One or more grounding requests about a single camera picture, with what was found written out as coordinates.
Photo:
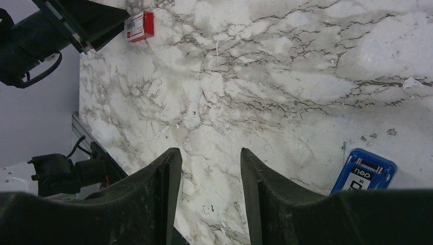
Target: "red and white box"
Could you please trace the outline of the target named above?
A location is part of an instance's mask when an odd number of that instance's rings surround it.
[[[143,11],[125,21],[128,42],[138,42],[155,35],[153,29],[153,13]]]

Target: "black mechanical part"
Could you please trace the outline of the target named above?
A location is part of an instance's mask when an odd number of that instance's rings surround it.
[[[75,194],[81,189],[81,181],[74,164],[61,154],[32,157],[29,163],[35,167],[33,181],[38,182],[38,195],[49,197],[59,193]]]
[[[85,200],[0,193],[2,244],[173,244],[179,149]]]
[[[240,168],[251,245],[428,244],[433,190],[317,194],[242,149]]]
[[[108,185],[114,184],[121,179],[124,179],[128,174],[118,165],[118,163],[102,149],[96,142],[90,143],[91,158],[105,162],[106,178]]]
[[[80,177],[81,187],[105,183],[107,178],[105,161],[89,159],[75,163],[75,171]]]
[[[33,2],[40,10],[14,26],[9,14],[0,11],[6,18],[0,24],[0,81],[17,88],[27,88],[51,74],[60,65],[60,51],[70,43],[80,53],[100,50],[123,31],[129,17],[126,10],[88,0]],[[53,54],[59,54],[57,61],[30,79],[29,71]]]

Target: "marble surface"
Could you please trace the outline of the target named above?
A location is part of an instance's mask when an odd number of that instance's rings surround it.
[[[175,227],[248,244],[239,154],[328,194],[353,148],[433,186],[433,1],[103,0],[155,15],[81,57],[80,117],[129,173],[178,147]]]

